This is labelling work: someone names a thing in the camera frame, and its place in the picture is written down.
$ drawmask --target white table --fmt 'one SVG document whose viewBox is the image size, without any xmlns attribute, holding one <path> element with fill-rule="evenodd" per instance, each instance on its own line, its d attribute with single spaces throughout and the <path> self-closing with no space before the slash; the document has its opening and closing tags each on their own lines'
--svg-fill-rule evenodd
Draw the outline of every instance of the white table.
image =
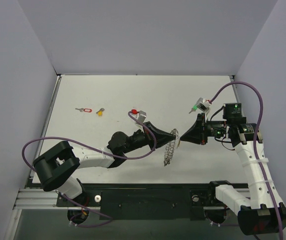
<svg viewBox="0 0 286 240">
<path fill-rule="evenodd" d="M 145 111 L 146 121 L 155 127 L 166 132 L 176 128 L 182 135 L 200 112 L 188 114 L 197 99 L 211 99 L 221 86 L 229 82 L 228 76 L 63 75 L 46 136 L 105 147 L 115 132 L 132 135 L 138 130 L 127 116 L 127 112 L 134 108 Z M 236 102 L 236 97 L 230 86 L 214 101 L 211 114 L 223 103 L 232 102 Z M 83 113 L 75 108 L 90 108 L 93 112 Z M 95 114 L 100 108 L 105 108 L 102 117 Z M 221 120 L 222 113 L 214 119 Z M 57 142 L 44 141 L 41 153 Z M 146 146 L 127 156 L 139 156 L 149 150 Z M 205 146 L 181 142 L 171 164 L 166 167 L 163 164 L 164 150 L 165 146 L 144 159 L 127 160 L 117 168 L 79 169 L 72 176 L 83 183 L 247 182 L 237 154 L 226 150 L 214 139 L 210 138 Z M 39 183 L 37 175 L 33 183 Z"/>
</svg>

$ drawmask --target key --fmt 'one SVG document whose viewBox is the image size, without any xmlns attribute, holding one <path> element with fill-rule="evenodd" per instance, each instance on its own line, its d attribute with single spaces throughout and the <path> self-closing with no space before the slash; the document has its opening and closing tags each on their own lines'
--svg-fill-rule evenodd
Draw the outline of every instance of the key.
<svg viewBox="0 0 286 240">
<path fill-rule="evenodd" d="M 197 110 L 197 106 L 194 105 L 194 106 L 192 107 L 192 110 L 191 110 L 188 114 L 191 114 L 192 112 L 196 112 L 196 110 Z"/>
<path fill-rule="evenodd" d="M 98 110 L 97 112 L 96 112 L 96 114 L 98 114 L 99 112 L 102 112 L 102 111 L 104 111 L 105 109 L 104 108 L 101 108 L 100 110 Z"/>
</svg>

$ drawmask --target white work surface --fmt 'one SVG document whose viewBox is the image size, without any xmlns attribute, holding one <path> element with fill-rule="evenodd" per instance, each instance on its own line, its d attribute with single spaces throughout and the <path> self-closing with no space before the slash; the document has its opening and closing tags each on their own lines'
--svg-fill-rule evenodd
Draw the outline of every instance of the white work surface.
<svg viewBox="0 0 286 240">
<path fill-rule="evenodd" d="M 46 136 L 65 137 L 92 147 L 107 146 L 115 132 L 128 136 L 138 130 L 127 113 L 131 109 L 147 113 L 146 122 L 166 132 L 173 128 L 184 134 L 195 122 L 199 110 L 188 114 L 197 99 L 211 99 L 218 89 L 230 82 L 228 76 L 134 76 L 134 75 L 63 75 Z M 236 102 L 233 88 L 226 88 L 214 101 L 210 115 L 224 103 Z M 79 112 L 75 108 L 90 108 Z M 105 108 L 103 116 L 95 112 Z M 222 113 L 214 117 L 222 120 Z M 57 140 L 46 140 L 41 153 Z M 145 146 L 127 154 L 141 156 Z M 209 138 L 207 145 L 182 141 L 170 165 L 164 167 L 165 146 L 140 160 L 127 160 L 117 168 L 82 168 L 72 175 L 82 183 L 209 183 L 228 180 L 246 183 L 238 155 Z M 33 183 L 39 183 L 37 175 Z"/>
</svg>

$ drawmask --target screw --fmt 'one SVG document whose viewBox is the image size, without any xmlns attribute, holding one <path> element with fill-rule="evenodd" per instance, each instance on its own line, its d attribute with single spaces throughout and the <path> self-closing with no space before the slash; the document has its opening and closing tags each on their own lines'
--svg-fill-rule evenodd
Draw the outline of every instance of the screw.
<svg viewBox="0 0 286 240">
<path fill-rule="evenodd" d="M 198 202 L 199 198 L 197 197 L 197 195 L 193 195 L 192 200 L 193 202 Z"/>
</svg>

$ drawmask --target purple cable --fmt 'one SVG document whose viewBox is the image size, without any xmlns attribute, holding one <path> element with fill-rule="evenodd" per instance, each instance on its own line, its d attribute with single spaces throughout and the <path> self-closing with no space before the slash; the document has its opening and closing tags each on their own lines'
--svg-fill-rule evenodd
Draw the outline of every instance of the purple cable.
<svg viewBox="0 0 286 240">
<path fill-rule="evenodd" d="M 251 84 L 247 83 L 247 82 L 243 82 L 243 81 L 234 81 L 234 82 L 230 82 L 224 86 L 221 87 L 221 89 L 219 89 L 219 91 L 216 93 L 216 95 L 209 101 L 209 103 L 212 103 L 216 98 L 217 96 L 221 93 L 221 91 L 230 86 L 230 85 L 234 85 L 234 84 L 241 84 L 241 85 L 245 85 L 245 86 L 248 86 L 250 87 L 252 90 L 254 90 L 254 92 L 256 93 L 256 95 L 258 96 L 258 99 L 259 99 L 259 104 L 260 104 L 260 111 L 259 111 L 259 117 L 258 117 L 258 120 L 257 120 L 257 126 L 255 128 L 255 132 L 254 132 L 254 153 L 255 153 L 255 157 L 257 160 L 259 160 L 259 155 L 258 155 L 258 152 L 257 152 L 257 134 L 258 134 L 258 129 L 259 129 L 259 126 L 261 124 L 261 121 L 262 121 L 262 117 L 263 117 L 263 110 L 264 110 L 264 104 L 263 104 L 263 98 L 261 96 L 261 94 L 259 93 L 259 91 Z M 277 206 L 277 203 L 276 203 L 276 199 L 275 199 L 275 196 L 274 196 L 274 193 L 272 191 L 272 188 L 271 188 L 271 185 L 269 184 L 268 182 L 268 177 L 267 177 L 267 174 L 266 174 L 266 171 L 265 171 L 265 168 L 264 168 L 264 165 L 261 163 L 261 162 L 258 162 L 260 168 L 262 169 L 262 173 L 263 173 L 263 176 L 264 176 L 264 179 L 267 181 L 266 182 L 266 186 L 267 186 L 267 189 L 271 195 L 271 199 L 273 201 L 273 204 L 274 204 L 274 208 L 275 208 L 275 211 L 276 211 L 276 216 L 277 216 L 277 221 L 278 221 L 278 228 L 279 228 L 279 239 L 280 240 L 283 240 L 284 239 L 284 236 L 283 236 L 283 223 L 282 223 L 282 219 L 281 219 L 281 215 L 279 213 L 279 209 L 278 209 L 278 206 Z"/>
<path fill-rule="evenodd" d="M 105 221 L 105 222 L 102 222 L 102 223 L 99 223 L 99 224 L 94 224 L 94 225 L 77 225 L 77 226 L 79 226 L 80 228 L 83 228 L 83 227 L 84 227 L 84 228 L 88 228 L 88 227 L 89 227 L 89 228 L 93 228 L 93 227 L 95 228 L 95 227 L 98 227 L 98 226 L 100 227 L 100 226 L 109 224 L 110 222 L 113 221 L 113 218 L 112 218 L 111 216 L 105 215 L 105 214 L 103 214 L 103 213 L 100 213 L 100 212 L 98 212 L 98 211 L 95 211 L 95 210 L 93 210 L 93 209 L 90 209 L 90 208 L 88 208 L 88 207 L 86 207 L 86 206 L 83 206 L 83 205 L 81 205 L 81 204 L 75 202 L 74 200 L 70 199 L 70 198 L 69 198 L 68 196 L 66 196 L 65 194 L 61 194 L 61 193 L 60 193 L 60 195 L 61 195 L 63 198 L 67 199 L 69 202 L 75 204 L 76 206 L 79 206 L 79 207 L 81 207 L 81 208 L 84 208 L 84 209 L 90 211 L 91 213 L 100 215 L 100 216 L 102 216 L 102 217 L 104 216 L 104 217 L 110 219 L 110 220 L 108 220 L 108 221 Z M 78 214 L 78 215 L 75 215 L 75 216 L 71 217 L 70 221 L 72 221 L 74 218 L 76 218 L 77 216 L 80 216 L 80 215 L 82 215 L 82 214 L 80 213 L 80 214 Z"/>
<path fill-rule="evenodd" d="M 149 129 L 148 129 L 148 127 L 146 127 L 144 124 L 142 124 L 142 123 L 140 123 L 136 118 L 134 118 L 132 115 L 131 115 L 131 111 L 129 111 L 128 112 L 128 116 L 131 118 L 131 119 L 133 119 L 135 122 L 137 122 L 138 124 L 140 124 L 151 136 L 152 136 L 152 138 L 153 138 L 153 140 L 154 140 L 154 145 L 153 145 L 153 147 L 151 148 L 151 150 L 148 152 L 148 153 L 146 153 L 145 155 L 142 155 L 142 156 L 136 156 L 136 157 L 124 157 L 124 156 L 117 156 L 117 155 L 114 155 L 114 154 L 111 154 L 111 153 L 108 153 L 108 152 L 103 152 L 102 150 L 100 150 L 100 149 L 97 149 L 97 148 L 93 148 L 92 146 L 88 146 L 88 145 L 86 145 L 86 144 L 83 144 L 83 143 L 81 143 L 81 142 L 78 142 L 78 141 L 76 141 L 76 140 L 73 140 L 73 139 L 67 139 L 67 138 L 65 138 L 65 137 L 57 137 L 57 136 L 45 136 L 45 137 L 40 137 L 40 138 L 38 138 L 38 139 L 34 139 L 34 140 L 31 140 L 31 141 L 29 141 L 29 142 L 27 142 L 24 146 L 23 146 L 23 148 L 22 148 L 22 158 L 23 158 L 23 160 L 24 160 L 24 162 L 26 163 L 26 165 L 28 165 L 28 167 L 30 168 L 30 169 L 32 169 L 34 172 L 36 172 L 36 170 L 35 170 L 35 168 L 33 168 L 33 166 L 31 165 L 31 164 L 29 164 L 29 162 L 27 161 L 27 159 L 26 159 L 26 157 L 25 157 L 25 149 L 26 149 L 26 147 L 28 146 L 28 145 L 30 145 L 31 143 L 34 143 L 34 142 L 37 142 L 37 141 L 41 141 L 41 140 L 46 140 L 46 139 L 53 139 L 53 140 L 63 140 L 63 141 L 69 141 L 69 142 L 72 142 L 72 143 L 75 143 L 75 144 L 78 144 L 78 145 L 80 145 L 80 146 L 82 146 L 82 147 L 85 147 L 85 148 L 88 148 L 88 149 L 91 149 L 91 150 L 93 150 L 93 151 L 95 151 L 95 152 L 99 152 L 99 153 L 103 153 L 104 155 L 107 155 L 107 156 L 110 156 L 110 157 L 114 157 L 114 158 L 120 158 L 120 159 L 126 159 L 126 160 L 137 160 L 137 159 L 142 159 L 142 158 L 144 158 L 144 157 L 147 157 L 148 155 L 150 155 L 153 151 L 155 151 L 156 150 L 156 137 L 155 137 L 155 135 L 152 133 L 152 131 L 150 131 Z"/>
</svg>

